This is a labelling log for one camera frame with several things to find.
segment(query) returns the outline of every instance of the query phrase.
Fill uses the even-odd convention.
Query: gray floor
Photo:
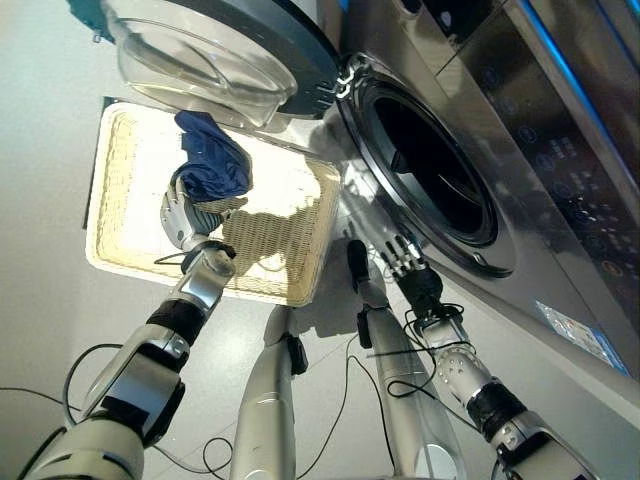
[[[5,339],[0,386],[59,396],[78,353],[94,343],[126,339],[167,292],[163,286],[96,270],[84,256],[81,227],[102,96],[140,99],[120,80],[113,46],[93,44],[90,32],[69,15],[66,2],[0,1],[0,45],[0,299]],[[375,205],[350,206],[349,195],[347,189],[316,301],[297,312],[311,363],[293,387],[299,471],[316,455],[338,410],[345,344],[354,331],[358,306],[344,275],[342,232],[349,222],[356,229],[384,224]],[[388,292],[396,311],[403,311],[406,304],[393,285]],[[466,327],[487,365],[588,457],[603,478],[638,478],[637,430],[506,333],[488,307],[451,285],[445,297],[467,307]],[[236,299],[221,302],[183,370],[188,391],[162,446],[200,464],[209,437],[233,439],[244,382],[260,351],[271,309]],[[353,351],[371,365],[359,347]],[[107,358],[108,353],[96,354],[78,371],[74,403],[81,403],[83,391]],[[349,388],[343,419],[308,478],[390,473],[368,380],[354,370]],[[453,404],[452,398],[443,398]],[[53,403],[0,392],[0,478],[14,478],[61,422],[60,408]],[[490,448],[453,422],[471,478],[488,478],[494,459]],[[215,446],[210,462],[225,455]],[[147,452],[145,478],[187,477],[194,475]]]

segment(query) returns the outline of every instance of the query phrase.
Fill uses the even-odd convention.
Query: wire
[[[456,315],[462,315],[464,313],[464,307],[457,303],[438,303],[434,309],[431,310],[429,319],[447,320]]]
[[[153,448],[157,452],[160,452],[161,455],[163,455],[167,460],[169,460],[175,466],[180,467],[180,468],[182,468],[183,470],[185,470],[187,472],[196,473],[198,475],[209,475],[210,474],[209,470],[206,470],[204,468],[194,467],[193,465],[189,465],[188,463],[183,462],[177,456],[175,456],[173,453],[169,452],[168,450],[165,450],[162,447],[154,445],[151,448]]]
[[[23,388],[23,387],[0,387],[0,392],[23,392],[23,393],[30,393],[31,395],[36,395],[38,397],[41,398],[45,398],[47,400],[51,400],[52,402],[57,403],[58,405],[62,405],[62,401],[58,400],[55,397],[52,397],[51,395],[47,395],[46,393],[42,393],[42,392],[38,392],[36,390],[31,390],[30,388]],[[73,407],[73,406],[69,406],[69,408],[71,408],[71,410],[75,410],[76,412],[79,412],[80,409],[78,407]]]
[[[69,423],[71,423],[72,425],[77,425],[76,420],[73,418],[73,416],[71,416],[71,410],[79,412],[79,411],[81,411],[81,409],[76,407],[76,406],[73,406],[73,405],[69,404],[69,387],[71,385],[71,380],[73,378],[73,374],[75,373],[76,369],[78,368],[78,366],[80,365],[82,360],[84,360],[87,357],[87,355],[89,355],[90,353],[94,352],[95,350],[98,350],[100,348],[121,348],[121,347],[122,347],[122,345],[121,344],[117,344],[117,343],[102,343],[102,344],[94,345],[93,347],[88,348],[82,354],[80,354],[80,356],[76,359],[76,361],[71,366],[71,369],[69,370],[69,373],[67,374],[67,378],[65,379],[65,384],[64,384],[63,389],[62,389],[62,396],[63,396],[62,400],[58,400],[57,398],[52,397],[51,395],[47,395],[46,393],[38,392],[37,390],[31,390],[29,388],[23,388],[23,387],[0,387],[0,391],[28,393],[28,394],[35,395],[35,396],[40,397],[40,398],[44,398],[44,399],[49,400],[51,402],[57,403],[58,405],[62,405],[63,410],[65,412],[65,417],[67,417],[67,415],[68,415],[67,420],[69,421]],[[60,433],[60,431],[62,431],[61,429],[64,429],[64,431],[66,432],[66,428],[64,428],[64,427],[60,427],[57,430],[57,432]],[[222,437],[214,437],[214,439],[211,439],[211,440],[221,440],[221,441],[226,442],[227,445],[230,447],[231,452],[233,453],[233,446],[231,445],[231,443],[227,439],[222,438]],[[203,447],[203,450],[202,450],[203,456],[206,455],[207,447],[211,443],[213,443],[211,440],[209,440],[205,444],[205,446]],[[218,479],[221,479],[221,477],[219,477],[215,472],[217,472],[218,470],[221,470],[222,468],[226,467],[231,462],[231,456],[229,456],[229,460],[227,460],[226,463],[224,463],[223,465],[221,465],[219,467],[216,467],[214,469],[210,468],[210,466],[207,465],[206,461],[205,461],[205,466],[207,467],[206,469],[198,468],[198,467],[194,467],[192,465],[189,465],[188,463],[185,463],[185,462],[181,461],[176,455],[174,455],[171,452],[163,449],[162,447],[159,447],[157,445],[153,445],[152,448],[154,450],[160,452],[171,463],[173,463],[177,467],[182,468],[183,470],[185,470],[187,472],[196,473],[196,474],[204,474],[204,475],[213,474]],[[29,469],[31,469],[31,467],[33,466],[33,462],[31,464],[28,464],[27,467],[25,467],[25,469],[26,469],[26,470],[24,470],[24,474],[25,475],[29,471]]]
[[[209,463],[207,462],[207,455],[206,455],[207,454],[207,447],[209,445],[211,445],[213,442],[217,442],[217,441],[224,442],[229,447],[229,460],[227,460],[225,463],[223,463],[219,467],[216,467],[216,468],[212,469],[209,466]],[[224,438],[224,437],[213,437],[213,438],[209,439],[209,441],[207,443],[205,443],[204,447],[202,448],[202,462],[204,463],[204,466],[207,467],[207,470],[209,471],[208,473],[210,473],[211,475],[216,477],[218,480],[225,480],[220,475],[218,475],[216,472],[218,470],[222,470],[224,467],[229,465],[231,463],[231,458],[232,457],[233,457],[233,445],[231,445],[231,442],[229,440],[227,440],[226,438]]]
[[[58,438],[58,435],[60,435],[61,433],[65,433],[66,431],[67,431],[67,429],[65,427],[59,427],[59,428],[55,429],[46,438],[46,440],[44,442],[42,442],[42,444],[38,447],[38,449],[31,456],[31,458],[29,459],[27,464],[24,466],[24,468],[20,472],[20,475],[18,475],[18,480],[23,480],[27,476],[27,473],[29,473],[29,470],[31,470],[33,465],[36,463],[38,458],[40,458],[40,455],[42,455],[42,453],[47,449],[47,447],[49,445],[51,445],[51,442],[53,442],[56,438]]]
[[[500,465],[500,459],[496,458],[496,463],[493,464],[493,468],[491,469],[491,480],[496,480],[496,475],[498,474],[498,465]]]
[[[395,468],[395,461],[393,459],[393,453],[391,452],[391,444],[389,442],[389,435],[388,435],[388,432],[387,432],[387,426],[386,426],[386,422],[385,422],[384,410],[383,410],[383,406],[382,406],[382,397],[380,396],[380,391],[378,390],[378,387],[377,387],[377,385],[375,383],[375,380],[373,379],[373,376],[365,368],[365,366],[362,365],[362,363],[360,363],[360,361],[358,360],[357,357],[355,357],[354,355],[349,355],[349,347],[351,347],[351,344],[353,343],[353,341],[356,338],[358,338],[357,334],[354,335],[353,337],[351,337],[351,339],[347,342],[347,349],[345,350],[344,394],[342,396],[342,403],[340,404],[340,409],[338,410],[338,415],[336,415],[336,419],[333,421],[333,425],[331,425],[331,429],[329,430],[327,438],[325,439],[324,443],[322,444],[322,448],[320,448],[320,451],[318,452],[318,455],[316,455],[316,458],[313,460],[313,462],[311,462],[311,465],[309,465],[309,467],[307,467],[307,469],[304,472],[302,472],[300,475],[298,475],[296,477],[296,480],[300,480],[301,478],[306,476],[316,466],[316,464],[318,463],[318,461],[322,457],[322,454],[324,453],[325,449],[327,448],[327,445],[329,444],[329,441],[331,440],[331,437],[333,435],[333,431],[336,429],[336,426],[338,425],[338,422],[340,421],[340,417],[342,416],[342,412],[344,411],[344,407],[345,407],[345,405],[347,403],[347,392],[349,391],[349,361],[351,359],[354,359],[358,363],[358,365],[360,365],[360,368],[362,368],[365,371],[365,373],[369,377],[369,380],[371,380],[371,382],[373,383],[373,386],[374,386],[374,388],[376,390],[376,394],[378,396],[378,402],[379,402],[379,406],[380,406],[380,412],[381,412],[381,416],[382,416],[382,426],[383,426],[383,430],[384,430],[385,442],[387,444],[387,451],[389,452],[389,458],[391,460],[391,464]]]
[[[420,339],[418,338],[418,335],[416,334],[416,332],[414,330],[411,330],[411,335],[409,335],[409,333],[407,332],[407,329],[411,328],[412,325],[415,324],[415,322],[418,321],[418,319],[416,318],[413,321],[409,321],[409,314],[410,313],[414,313],[413,309],[409,309],[406,312],[404,312],[404,327],[402,327],[402,331],[404,332],[404,334],[409,337],[409,340],[411,340],[413,343],[415,343],[416,345],[418,345],[420,348],[427,348],[424,343],[422,343],[420,341]]]
[[[393,460],[393,453],[391,452],[391,442],[389,441],[389,432],[387,431],[387,420],[384,415],[384,406],[382,405],[382,396],[380,395],[380,390],[378,389],[378,385],[376,384],[376,381],[373,379],[373,375],[371,375],[371,372],[369,372],[369,370],[367,370],[367,368],[364,365],[362,365],[358,357],[356,357],[355,355],[349,355],[348,358],[349,360],[351,359],[355,360],[355,362],[360,366],[360,368],[364,370],[364,373],[367,374],[367,376],[369,377],[369,380],[371,380],[371,385],[373,385],[373,388],[376,392],[376,396],[378,397],[378,406],[380,407],[380,417],[382,419],[382,430],[384,431],[384,441],[387,444],[387,452],[389,453],[389,459],[391,460],[391,465],[393,465],[393,468],[395,469],[396,462]]]
[[[439,347],[429,348],[428,350],[433,353],[433,352],[437,352],[438,350],[442,350],[444,348],[452,347],[453,345],[466,345],[468,347],[471,347],[471,349],[473,350],[473,354],[474,355],[477,355],[477,353],[478,353],[478,351],[476,350],[476,347],[474,347],[472,343],[469,343],[469,342],[467,342],[465,340],[461,340],[459,342],[449,342],[449,343],[447,343],[445,345],[440,345]]]
[[[413,388],[412,391],[410,391],[409,393],[405,393],[405,394],[395,394],[395,393],[391,393],[390,388],[392,385],[405,385],[407,387]],[[471,423],[467,422],[464,418],[462,418],[460,415],[458,415],[455,411],[453,411],[453,409],[451,409],[446,403],[444,403],[442,400],[440,400],[438,397],[436,397],[435,395],[432,395],[431,392],[428,392],[427,390],[424,389],[424,386],[421,385],[415,385],[413,383],[409,383],[409,382],[405,382],[403,380],[394,380],[393,382],[390,382],[389,385],[387,385],[387,393],[389,395],[391,395],[394,398],[403,398],[403,397],[407,397],[415,392],[422,392],[424,393],[427,397],[429,397],[431,400],[434,400],[436,402],[438,402],[440,405],[442,405],[445,409],[447,409],[447,411],[453,415],[454,417],[456,417],[458,420],[460,420],[462,423],[464,423],[467,427],[475,430],[476,432],[480,433],[480,431]]]
[[[69,386],[71,385],[71,379],[73,378],[73,374],[76,372],[76,369],[80,365],[80,363],[89,355],[91,352],[99,350],[101,348],[120,348],[122,347],[119,343],[99,343],[94,345],[93,347],[87,348],[84,352],[80,354],[76,361],[73,362],[71,368],[69,369],[69,373],[67,373],[67,377],[64,379],[64,385],[62,386],[62,411],[64,413],[67,422],[71,425],[77,425],[76,419],[71,415],[71,409],[69,407]]]
[[[178,262],[167,262],[166,260],[171,260],[172,258],[176,258],[176,257],[184,257],[187,254],[187,252],[178,252],[178,253],[174,253],[173,255],[167,255],[166,257],[162,257],[159,258],[157,260],[153,261],[154,265],[182,265],[181,263]]]

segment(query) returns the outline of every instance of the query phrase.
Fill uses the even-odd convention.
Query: washing machine
[[[417,248],[637,415],[635,3],[321,0],[322,28],[288,0],[69,3],[167,105],[256,134],[329,111]]]

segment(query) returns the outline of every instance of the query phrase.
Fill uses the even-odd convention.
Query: label
[[[537,300],[536,307],[538,307],[540,313],[542,313],[556,333],[562,335],[575,345],[582,347],[587,352],[595,355],[625,375],[629,375],[620,357],[602,332],[599,332],[595,328],[587,327]]]

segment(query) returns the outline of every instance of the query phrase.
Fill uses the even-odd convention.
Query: blue cloth
[[[176,123],[182,134],[187,162],[173,174],[180,176],[192,202],[210,202],[244,195],[251,184],[247,154],[204,112],[180,111]]]

